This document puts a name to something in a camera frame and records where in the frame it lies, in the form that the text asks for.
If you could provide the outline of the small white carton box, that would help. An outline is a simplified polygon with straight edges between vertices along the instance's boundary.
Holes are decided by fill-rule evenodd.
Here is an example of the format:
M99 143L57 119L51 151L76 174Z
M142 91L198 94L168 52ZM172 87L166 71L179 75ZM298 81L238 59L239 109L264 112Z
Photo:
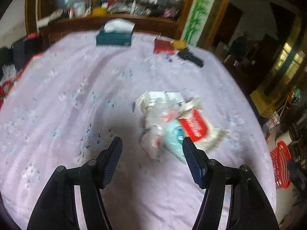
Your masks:
M185 100L180 92L170 91L147 91L141 94L134 100L133 111L140 107L143 112L147 108L153 107L156 103L166 103L174 101L177 104L185 103Z

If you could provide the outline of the red plastic mesh basket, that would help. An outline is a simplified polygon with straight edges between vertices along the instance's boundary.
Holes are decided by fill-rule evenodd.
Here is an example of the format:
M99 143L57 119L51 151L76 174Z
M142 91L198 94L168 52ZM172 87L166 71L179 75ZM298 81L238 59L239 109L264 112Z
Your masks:
M290 171L287 168L291 154L284 141L279 141L276 147L270 152L276 188L288 189L290 187Z

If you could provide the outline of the teal cartoon tissue pack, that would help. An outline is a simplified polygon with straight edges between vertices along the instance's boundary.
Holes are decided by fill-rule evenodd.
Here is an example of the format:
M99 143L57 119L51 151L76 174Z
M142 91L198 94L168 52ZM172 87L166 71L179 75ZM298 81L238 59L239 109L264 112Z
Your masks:
M183 127L177 119L169 122L163 137L164 147L182 163L186 164L182 143L185 138Z

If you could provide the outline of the red booklet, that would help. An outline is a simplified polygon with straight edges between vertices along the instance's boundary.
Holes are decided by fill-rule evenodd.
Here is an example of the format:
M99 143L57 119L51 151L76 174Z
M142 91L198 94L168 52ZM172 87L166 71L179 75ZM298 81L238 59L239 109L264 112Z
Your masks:
M154 40L153 53L167 53L169 55L174 55L175 51L170 41L156 38Z

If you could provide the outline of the teal tissue box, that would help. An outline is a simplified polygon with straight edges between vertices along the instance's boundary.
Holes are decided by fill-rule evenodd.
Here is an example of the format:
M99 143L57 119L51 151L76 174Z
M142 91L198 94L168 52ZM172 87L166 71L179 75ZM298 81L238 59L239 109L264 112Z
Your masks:
M121 18L105 23L96 33L97 46L127 46L132 43L135 23Z

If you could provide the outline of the bamboo painted pillar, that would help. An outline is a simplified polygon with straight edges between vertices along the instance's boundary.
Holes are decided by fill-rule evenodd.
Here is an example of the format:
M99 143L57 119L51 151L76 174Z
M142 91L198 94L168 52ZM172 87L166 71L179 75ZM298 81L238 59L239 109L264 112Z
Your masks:
M185 0L175 39L208 49L214 40L230 0Z

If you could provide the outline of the lilac floral tablecloth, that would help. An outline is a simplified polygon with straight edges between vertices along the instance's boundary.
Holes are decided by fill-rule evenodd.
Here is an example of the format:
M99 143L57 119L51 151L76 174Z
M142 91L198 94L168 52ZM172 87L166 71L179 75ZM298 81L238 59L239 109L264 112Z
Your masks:
M95 32L69 34L29 64L1 108L1 195L21 229L55 168L79 167L115 136L123 152L102 197L114 229L191 229L203 190L187 165L165 151L151 159L140 146L143 115L133 106L147 91L198 98L202 115L228 130L209 153L225 166L248 165L276 207L270 153L245 95L210 52L193 47L197 67L156 55L154 36L131 47L100 47Z

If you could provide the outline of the black device on table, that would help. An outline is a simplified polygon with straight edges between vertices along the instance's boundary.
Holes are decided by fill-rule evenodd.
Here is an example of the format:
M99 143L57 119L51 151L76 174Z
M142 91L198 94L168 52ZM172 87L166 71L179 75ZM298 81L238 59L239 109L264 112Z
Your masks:
M196 66L202 68L204 66L203 61L196 57L194 54L192 54L188 48L184 48L180 50L177 55L183 59L183 60L188 60L192 63L194 63Z

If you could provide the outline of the yellow tape roll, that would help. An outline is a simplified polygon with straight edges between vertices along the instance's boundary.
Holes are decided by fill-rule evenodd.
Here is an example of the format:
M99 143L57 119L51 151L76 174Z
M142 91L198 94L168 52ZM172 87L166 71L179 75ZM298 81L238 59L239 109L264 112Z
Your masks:
M186 48L187 44L185 40L174 40L171 42L171 46L174 50L182 50Z

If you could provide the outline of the clear plastic bag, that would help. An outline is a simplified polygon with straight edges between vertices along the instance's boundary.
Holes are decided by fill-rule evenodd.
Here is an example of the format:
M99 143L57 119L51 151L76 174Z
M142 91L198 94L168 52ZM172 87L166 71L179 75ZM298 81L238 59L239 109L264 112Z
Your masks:
M140 137L140 145L152 159L158 159L162 150L163 137L169 122L177 119L180 105L174 101L156 103L153 107L147 108L145 113L145 130Z

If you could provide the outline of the gold pillar base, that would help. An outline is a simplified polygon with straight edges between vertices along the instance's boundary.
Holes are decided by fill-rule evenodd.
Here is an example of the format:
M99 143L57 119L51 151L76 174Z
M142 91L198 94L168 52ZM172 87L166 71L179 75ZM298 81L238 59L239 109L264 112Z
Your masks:
M256 112L265 118L273 115L288 91L304 75L306 66L306 15L295 23L288 39L278 51L276 60L264 81L250 94Z

